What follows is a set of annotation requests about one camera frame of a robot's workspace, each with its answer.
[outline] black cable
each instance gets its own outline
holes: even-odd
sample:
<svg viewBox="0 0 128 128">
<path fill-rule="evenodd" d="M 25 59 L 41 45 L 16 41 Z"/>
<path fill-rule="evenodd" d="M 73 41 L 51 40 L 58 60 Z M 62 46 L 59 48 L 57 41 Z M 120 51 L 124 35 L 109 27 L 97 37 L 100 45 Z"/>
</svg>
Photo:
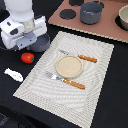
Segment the black cable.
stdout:
<svg viewBox="0 0 128 128">
<path fill-rule="evenodd" d="M 18 48 L 18 46 L 17 45 L 15 45 L 13 48 L 11 48 L 11 49 L 6 49 L 6 48 L 3 48 L 3 47 L 0 47 L 0 49 L 2 49 L 2 50 L 7 50 L 7 51 L 14 51 L 14 50 L 18 50 L 19 48 Z"/>
<path fill-rule="evenodd" d="M 23 124 L 22 124 L 23 125 Z M 31 128 L 32 125 L 25 126 L 25 128 Z M 18 128 L 20 128 L 20 123 L 18 122 Z"/>
<path fill-rule="evenodd" d="M 10 49 L 5 49 L 5 48 L 2 48 L 2 47 L 0 47 L 0 49 L 2 49 L 2 50 L 10 50 Z"/>
</svg>

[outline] wooden handle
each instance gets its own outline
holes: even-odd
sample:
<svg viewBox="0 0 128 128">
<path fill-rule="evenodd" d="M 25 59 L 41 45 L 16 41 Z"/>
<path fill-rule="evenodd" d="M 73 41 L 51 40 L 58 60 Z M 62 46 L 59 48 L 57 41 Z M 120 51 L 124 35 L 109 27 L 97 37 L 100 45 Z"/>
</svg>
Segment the wooden handle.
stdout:
<svg viewBox="0 0 128 128">
<path fill-rule="evenodd" d="M 83 55 L 78 55 L 78 57 L 79 57 L 80 59 L 92 61 L 92 62 L 94 62 L 94 63 L 97 62 L 97 59 L 94 59 L 94 58 L 91 58 L 91 57 L 87 57 L 87 56 L 83 56 Z"/>
<path fill-rule="evenodd" d="M 71 81 L 71 80 L 64 79 L 63 82 L 64 82 L 64 83 L 67 83 L 67 84 L 70 84 L 70 85 L 72 85 L 72 86 L 75 86 L 75 87 L 77 87 L 77 88 L 80 88 L 80 89 L 85 89 L 85 86 L 84 86 L 84 85 L 79 84 L 79 83 L 76 83 L 76 82 L 73 82 L 73 81 Z"/>
</svg>

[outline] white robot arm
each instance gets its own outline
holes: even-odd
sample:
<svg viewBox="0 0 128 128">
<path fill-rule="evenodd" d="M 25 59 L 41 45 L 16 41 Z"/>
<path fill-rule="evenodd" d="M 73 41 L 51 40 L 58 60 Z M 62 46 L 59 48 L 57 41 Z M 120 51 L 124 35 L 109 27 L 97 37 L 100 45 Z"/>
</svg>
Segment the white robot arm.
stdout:
<svg viewBox="0 0 128 128">
<path fill-rule="evenodd" d="M 28 47 L 47 32 L 45 17 L 34 19 L 32 0 L 4 0 L 4 3 L 10 16 L 0 23 L 0 28 L 7 49 Z"/>
</svg>

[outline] red tomato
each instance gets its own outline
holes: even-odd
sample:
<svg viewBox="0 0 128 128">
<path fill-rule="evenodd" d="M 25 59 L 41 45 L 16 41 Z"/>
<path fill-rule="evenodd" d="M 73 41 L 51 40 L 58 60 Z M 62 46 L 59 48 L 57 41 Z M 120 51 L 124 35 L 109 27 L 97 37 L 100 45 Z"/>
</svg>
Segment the red tomato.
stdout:
<svg viewBox="0 0 128 128">
<path fill-rule="evenodd" d="M 31 64 L 34 61 L 34 55 L 32 53 L 23 53 L 21 55 L 21 60 L 25 63 Z"/>
</svg>

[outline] plate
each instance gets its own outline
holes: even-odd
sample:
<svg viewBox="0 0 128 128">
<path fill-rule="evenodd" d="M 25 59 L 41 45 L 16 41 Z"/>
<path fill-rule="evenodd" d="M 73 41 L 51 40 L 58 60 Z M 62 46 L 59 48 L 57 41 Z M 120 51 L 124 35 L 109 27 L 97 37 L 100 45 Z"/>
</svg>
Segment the plate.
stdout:
<svg viewBox="0 0 128 128">
<path fill-rule="evenodd" d="M 83 63 L 76 56 L 66 55 L 56 62 L 56 71 L 63 78 L 75 78 L 82 73 Z"/>
</svg>

